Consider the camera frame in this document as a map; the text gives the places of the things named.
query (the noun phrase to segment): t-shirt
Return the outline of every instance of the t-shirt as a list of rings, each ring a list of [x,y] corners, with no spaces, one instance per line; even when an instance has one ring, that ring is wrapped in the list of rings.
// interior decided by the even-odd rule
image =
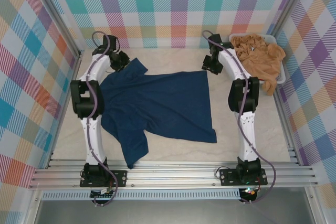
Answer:
[[[164,137],[216,143],[206,71],[145,75],[138,59],[100,85],[101,126],[121,144],[129,169],[148,153],[144,130]]]

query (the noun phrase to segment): black metal base plate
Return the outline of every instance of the black metal base plate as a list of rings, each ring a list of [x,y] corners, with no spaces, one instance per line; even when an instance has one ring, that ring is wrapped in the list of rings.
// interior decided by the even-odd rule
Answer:
[[[205,56],[203,60],[202,69],[208,70],[211,73],[219,74],[222,72],[223,65],[219,63],[219,61],[212,61],[211,56]]]
[[[258,180],[255,180],[249,184],[243,184],[242,182],[240,182],[236,169],[220,169],[219,177],[221,178],[220,184],[222,186],[258,186],[259,185]],[[266,177],[266,173],[264,169],[261,169],[261,175],[259,179],[260,179],[260,185],[262,186],[267,185],[267,177]]]
[[[111,170],[111,172],[113,172],[113,174],[116,176],[117,181],[118,181],[118,187],[125,187],[126,186],[126,182],[127,182],[127,171],[126,170]],[[88,183],[86,180],[81,180],[80,187],[110,187],[110,182],[107,182],[103,185],[96,185],[93,183]]]

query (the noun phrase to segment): colorful checkered backdrop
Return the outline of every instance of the colorful checkered backdrop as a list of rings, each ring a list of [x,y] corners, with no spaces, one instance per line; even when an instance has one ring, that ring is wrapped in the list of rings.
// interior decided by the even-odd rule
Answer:
[[[75,58],[40,0],[0,0],[0,223],[19,223],[55,137]]]
[[[278,44],[289,79],[282,99],[306,165],[336,217],[336,0],[299,0]]]
[[[266,33],[287,0],[54,0],[70,32],[94,47],[91,34],[119,37],[121,47],[207,47],[201,32]]]

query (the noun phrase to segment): tan garment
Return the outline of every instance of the tan garment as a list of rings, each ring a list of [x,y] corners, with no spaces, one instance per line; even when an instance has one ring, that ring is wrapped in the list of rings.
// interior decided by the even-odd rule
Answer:
[[[268,95],[273,95],[277,86],[276,78],[280,74],[281,61],[285,57],[283,49],[277,44],[267,44],[256,34],[233,37],[231,43],[246,71],[253,77],[264,80],[262,88]]]

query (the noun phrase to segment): plastic bin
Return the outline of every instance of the plastic bin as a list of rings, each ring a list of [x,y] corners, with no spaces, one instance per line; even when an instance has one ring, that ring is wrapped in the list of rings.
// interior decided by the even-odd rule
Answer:
[[[244,37],[245,35],[249,34],[254,34],[254,33],[246,33],[246,34],[230,34],[229,36],[229,41],[231,41],[232,37]],[[257,34],[259,36],[262,36],[262,38],[265,40],[266,43],[275,43],[277,44],[277,40],[275,39],[274,36],[272,35],[267,35],[267,34]],[[284,70],[284,64],[281,63],[281,68],[280,68],[280,74],[277,77],[277,83],[278,84],[283,84],[286,81],[286,75],[285,75],[285,70]]]

